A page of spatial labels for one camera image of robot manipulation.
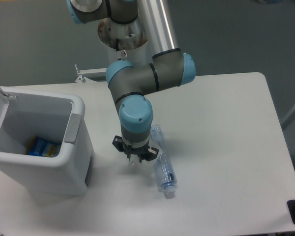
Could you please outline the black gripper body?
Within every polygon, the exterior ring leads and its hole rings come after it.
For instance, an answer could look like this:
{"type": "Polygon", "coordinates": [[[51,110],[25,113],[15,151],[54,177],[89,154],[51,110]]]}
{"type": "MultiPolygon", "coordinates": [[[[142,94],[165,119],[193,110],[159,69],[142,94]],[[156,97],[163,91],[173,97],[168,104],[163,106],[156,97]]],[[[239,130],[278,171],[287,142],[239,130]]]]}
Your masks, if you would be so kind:
{"type": "Polygon", "coordinates": [[[149,140],[140,143],[131,143],[122,140],[123,153],[129,158],[130,155],[137,155],[139,158],[147,158],[149,156],[149,140]]]}

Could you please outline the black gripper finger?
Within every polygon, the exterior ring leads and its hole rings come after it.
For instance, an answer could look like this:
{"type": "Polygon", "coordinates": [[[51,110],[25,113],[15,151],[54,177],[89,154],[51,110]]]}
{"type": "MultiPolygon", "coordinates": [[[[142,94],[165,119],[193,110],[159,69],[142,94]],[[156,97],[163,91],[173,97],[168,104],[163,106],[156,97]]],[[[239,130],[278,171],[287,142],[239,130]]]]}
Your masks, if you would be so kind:
{"type": "Polygon", "coordinates": [[[123,152],[128,159],[131,158],[132,146],[130,144],[126,145],[125,142],[122,140],[122,137],[115,136],[112,144],[119,152],[123,152]]]}
{"type": "Polygon", "coordinates": [[[150,162],[157,158],[158,153],[158,148],[146,146],[139,149],[139,153],[137,154],[137,156],[139,157],[140,163],[142,163],[143,161],[150,162]]]}

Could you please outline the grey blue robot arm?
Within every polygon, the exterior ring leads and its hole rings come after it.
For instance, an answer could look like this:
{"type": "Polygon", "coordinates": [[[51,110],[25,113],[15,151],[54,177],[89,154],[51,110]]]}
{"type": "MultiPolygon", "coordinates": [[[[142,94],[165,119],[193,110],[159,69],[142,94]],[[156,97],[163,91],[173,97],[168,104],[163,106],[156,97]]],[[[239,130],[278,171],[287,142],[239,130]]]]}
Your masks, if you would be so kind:
{"type": "Polygon", "coordinates": [[[120,120],[121,136],[113,146],[128,157],[154,161],[160,149],[150,144],[153,120],[147,94],[192,82],[196,66],[177,43],[168,3],[165,0],[69,0],[70,14],[77,23],[110,20],[107,45],[117,51],[137,49],[148,43],[152,61],[142,66],[117,59],[105,72],[120,120]]]}

